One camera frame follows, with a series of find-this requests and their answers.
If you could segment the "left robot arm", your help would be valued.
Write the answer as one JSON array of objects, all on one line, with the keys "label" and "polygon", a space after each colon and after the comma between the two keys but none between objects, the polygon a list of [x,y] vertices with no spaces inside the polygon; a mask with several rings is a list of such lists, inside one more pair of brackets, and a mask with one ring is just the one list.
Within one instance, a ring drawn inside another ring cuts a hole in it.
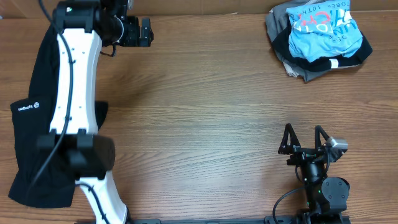
[{"label": "left robot arm", "polygon": [[98,134],[95,113],[96,69],[103,47],[149,47],[149,18],[127,14],[132,0],[61,1],[47,19],[57,31],[60,67],[55,111],[49,133],[37,146],[47,162],[61,162],[81,188],[96,223],[132,222],[113,179],[115,146]]}]

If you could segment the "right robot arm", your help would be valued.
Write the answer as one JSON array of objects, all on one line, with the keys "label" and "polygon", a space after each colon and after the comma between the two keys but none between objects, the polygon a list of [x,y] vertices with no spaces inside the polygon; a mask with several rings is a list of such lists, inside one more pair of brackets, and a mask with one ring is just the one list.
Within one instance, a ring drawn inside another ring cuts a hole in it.
[{"label": "right robot arm", "polygon": [[[315,147],[302,147],[290,123],[285,125],[284,135],[278,150],[288,155],[288,166],[295,167],[296,178],[302,186],[281,196],[273,206],[274,223],[295,224],[344,224],[349,217],[342,213],[347,209],[350,184],[341,177],[329,177],[330,164],[340,159],[348,150],[345,139],[329,136],[321,126],[315,126]],[[307,199],[307,208],[297,211],[292,217],[276,216],[280,202],[298,191],[303,190]]]}]

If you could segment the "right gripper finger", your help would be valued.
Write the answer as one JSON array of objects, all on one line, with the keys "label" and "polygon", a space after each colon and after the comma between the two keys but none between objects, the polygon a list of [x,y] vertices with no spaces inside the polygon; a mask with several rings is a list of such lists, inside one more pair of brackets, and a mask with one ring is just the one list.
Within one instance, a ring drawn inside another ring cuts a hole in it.
[{"label": "right gripper finger", "polygon": [[315,126],[315,149],[318,152],[325,152],[325,146],[323,146],[323,144],[321,143],[321,137],[322,136],[324,138],[324,140],[328,140],[330,137],[329,135],[324,131],[324,129],[318,125]]},{"label": "right gripper finger", "polygon": [[301,145],[292,125],[290,123],[286,124],[278,153],[290,155],[295,154],[300,149]]}]

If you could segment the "light blue printed t-shirt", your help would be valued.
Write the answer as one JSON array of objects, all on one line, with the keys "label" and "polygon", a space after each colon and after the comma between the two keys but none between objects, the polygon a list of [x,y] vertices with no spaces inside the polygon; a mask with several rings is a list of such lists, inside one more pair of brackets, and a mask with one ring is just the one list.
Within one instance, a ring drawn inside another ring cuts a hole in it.
[{"label": "light blue printed t-shirt", "polygon": [[351,16],[350,5],[350,0],[335,0],[287,8],[291,55],[309,62],[353,56],[363,43],[363,35]]}]

